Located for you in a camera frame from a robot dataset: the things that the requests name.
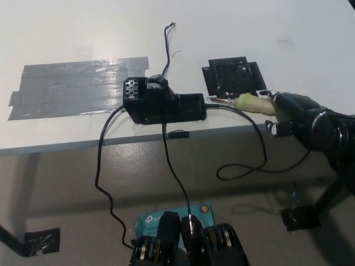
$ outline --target white surface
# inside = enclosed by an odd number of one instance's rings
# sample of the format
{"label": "white surface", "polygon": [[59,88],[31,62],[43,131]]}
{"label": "white surface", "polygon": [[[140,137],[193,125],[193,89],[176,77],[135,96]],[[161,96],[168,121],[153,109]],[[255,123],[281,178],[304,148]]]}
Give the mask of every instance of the white surface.
{"label": "white surface", "polygon": [[[257,61],[269,89],[305,94],[355,114],[355,11],[345,0],[8,1],[0,10],[0,154],[94,146],[108,117],[7,121],[24,65],[148,56],[146,75],[160,73],[166,63],[163,29],[171,21],[171,53],[181,50],[167,76],[174,92],[207,96],[201,67],[208,59],[247,56]],[[267,117],[252,118],[263,124]],[[204,122],[168,125],[168,132],[222,134],[227,131],[221,128],[237,132],[245,125],[214,110]],[[160,125],[134,125],[123,114],[106,143],[156,140],[160,134]]]}

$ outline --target black cable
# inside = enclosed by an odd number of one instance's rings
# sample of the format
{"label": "black cable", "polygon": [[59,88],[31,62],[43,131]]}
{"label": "black cable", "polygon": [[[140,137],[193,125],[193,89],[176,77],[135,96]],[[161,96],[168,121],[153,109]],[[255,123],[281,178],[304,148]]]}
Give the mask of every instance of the black cable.
{"label": "black cable", "polygon": [[125,242],[125,236],[126,236],[126,225],[124,224],[124,222],[118,218],[117,215],[114,214],[113,212],[113,198],[112,196],[110,195],[109,192],[107,192],[106,190],[104,190],[103,188],[101,188],[99,186],[99,176],[100,176],[100,169],[101,169],[101,151],[102,151],[102,145],[103,145],[103,142],[104,142],[104,136],[105,136],[105,132],[106,132],[106,129],[108,127],[108,125],[110,124],[112,118],[120,111],[123,109],[123,106],[121,107],[118,107],[110,116],[109,118],[106,120],[105,122],[105,125],[104,127],[102,128],[102,131],[101,131],[101,135],[100,135],[100,139],[99,139],[99,147],[98,147],[98,164],[97,164],[97,170],[96,170],[96,177],[95,177],[95,187],[102,193],[104,193],[110,200],[110,214],[117,220],[120,222],[120,224],[122,225],[123,227],[123,234],[122,234],[122,244],[125,245],[126,247],[130,248],[130,249],[133,249],[132,246],[128,245],[126,242]]}
{"label": "black cable", "polygon": [[[218,108],[218,109],[225,109],[228,111],[232,111],[235,112],[237,114],[239,114],[240,116],[242,116],[243,118],[245,118],[246,120],[248,120],[254,127],[255,131],[257,132],[260,142],[261,142],[261,146],[262,146],[262,153],[263,153],[263,163],[257,167],[253,167],[253,166],[249,166],[249,165],[245,165],[242,163],[227,163],[225,165],[222,165],[221,167],[219,167],[217,169],[216,172],[216,176],[218,179],[223,180],[223,181],[232,181],[232,180],[236,180],[239,178],[242,178],[248,174],[250,174],[253,171],[257,171],[257,172],[263,172],[263,173],[284,173],[284,172],[288,172],[294,168],[296,168],[297,166],[299,166],[307,157],[308,155],[311,153],[311,151],[307,151],[306,154],[300,159],[298,160],[295,164],[293,164],[292,166],[286,168],[286,169],[282,169],[282,170],[264,170],[262,169],[265,164],[267,163],[267,153],[266,153],[266,147],[265,147],[265,142],[264,139],[262,137],[262,134],[260,132],[260,129],[258,128],[258,126],[256,125],[256,123],[248,116],[246,115],[244,112],[242,112],[241,110],[234,108],[232,106],[228,106],[228,105],[221,105],[221,104],[206,104],[206,108]],[[223,178],[220,175],[220,171],[227,168],[227,167],[231,167],[231,166],[237,166],[237,167],[244,167],[244,168],[248,168],[249,171],[239,175],[239,176],[235,176],[232,178]]]}
{"label": "black cable", "polygon": [[166,143],[166,123],[162,123],[161,124],[161,129],[163,132],[163,142],[164,142],[164,147],[165,147],[165,154],[166,154],[166,160],[168,161],[168,165],[170,168],[171,173],[173,174],[175,180],[177,181],[177,183],[179,184],[179,186],[181,187],[182,192],[184,193],[185,199],[186,199],[186,203],[187,203],[187,213],[191,214],[191,208],[190,208],[190,200],[189,197],[187,196],[187,192],[184,188],[184,186],[182,185],[181,181],[179,180],[179,178],[176,176],[173,167],[171,166],[170,163],[170,158],[169,158],[169,152],[168,152],[168,145]]}
{"label": "black cable", "polygon": [[[171,22],[168,26],[165,27],[164,29],[164,39],[165,39],[165,49],[166,49],[166,57],[167,57],[167,62],[166,62],[166,65],[165,65],[165,68],[163,70],[163,72],[161,73],[161,75],[164,77],[168,68],[169,68],[169,65],[170,65],[170,53],[169,53],[169,42],[168,42],[168,35],[166,33],[166,31],[175,26],[175,22]],[[168,145],[166,143],[166,123],[165,123],[165,119],[164,119],[164,108],[162,110],[162,115],[161,115],[161,120],[162,120],[162,123],[161,123],[161,130],[162,130],[162,134],[163,134],[163,142],[164,142],[164,148],[165,148],[165,154],[166,154],[166,160],[168,162],[168,165],[169,165],[169,168],[170,168],[170,171],[171,173],[173,174],[175,180],[177,181],[177,183],[179,184],[179,186],[181,187],[182,189],[182,192],[184,193],[184,196],[185,196],[185,199],[186,199],[186,204],[187,204],[187,213],[188,214],[191,214],[191,208],[190,208],[190,200],[189,200],[189,197],[187,195],[187,192],[186,192],[186,189],[184,188],[184,186],[182,185],[181,181],[179,180],[179,178],[177,177],[177,175],[175,174],[175,171],[173,169],[173,167],[171,166],[171,162],[170,162],[170,158],[169,158],[169,151],[168,151]]]}
{"label": "black cable", "polygon": [[169,66],[170,66],[170,55],[169,55],[169,42],[168,42],[168,35],[166,33],[166,31],[171,28],[172,26],[175,26],[175,22],[171,22],[168,26],[165,27],[164,29],[164,38],[165,38],[165,50],[166,50],[166,57],[168,58],[168,61],[166,62],[166,65],[164,67],[163,72],[161,73],[161,75],[164,77]]}

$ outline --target black tape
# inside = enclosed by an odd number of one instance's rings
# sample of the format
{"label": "black tape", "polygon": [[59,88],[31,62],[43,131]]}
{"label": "black tape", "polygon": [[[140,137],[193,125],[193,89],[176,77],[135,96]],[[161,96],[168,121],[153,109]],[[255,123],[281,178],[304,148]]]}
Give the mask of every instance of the black tape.
{"label": "black tape", "polygon": [[314,215],[313,205],[281,209],[280,214],[288,231],[319,227],[318,217]]}
{"label": "black tape", "polygon": [[24,244],[31,251],[30,257],[35,256],[39,250],[43,254],[59,252],[60,228],[25,233]]}

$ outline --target silver duct tape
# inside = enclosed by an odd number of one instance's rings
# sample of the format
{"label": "silver duct tape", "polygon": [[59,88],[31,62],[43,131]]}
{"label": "silver duct tape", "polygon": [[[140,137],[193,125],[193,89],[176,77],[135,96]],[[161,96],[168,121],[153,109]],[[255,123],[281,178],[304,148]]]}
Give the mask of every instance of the silver duct tape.
{"label": "silver duct tape", "polygon": [[122,104],[123,81],[148,68],[147,57],[25,66],[8,120],[112,112]]}
{"label": "silver duct tape", "polygon": [[148,57],[26,65],[23,68],[22,78],[63,75],[105,76],[118,71],[142,69],[149,69]]}

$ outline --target black mount plate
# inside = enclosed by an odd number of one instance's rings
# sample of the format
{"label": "black mount plate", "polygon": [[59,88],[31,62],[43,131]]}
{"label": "black mount plate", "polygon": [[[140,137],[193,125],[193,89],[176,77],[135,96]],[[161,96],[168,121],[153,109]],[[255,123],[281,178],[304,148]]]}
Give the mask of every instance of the black mount plate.
{"label": "black mount plate", "polygon": [[210,96],[234,99],[243,93],[257,96],[258,90],[266,90],[257,63],[247,62],[246,57],[213,59],[209,64],[202,73]]}

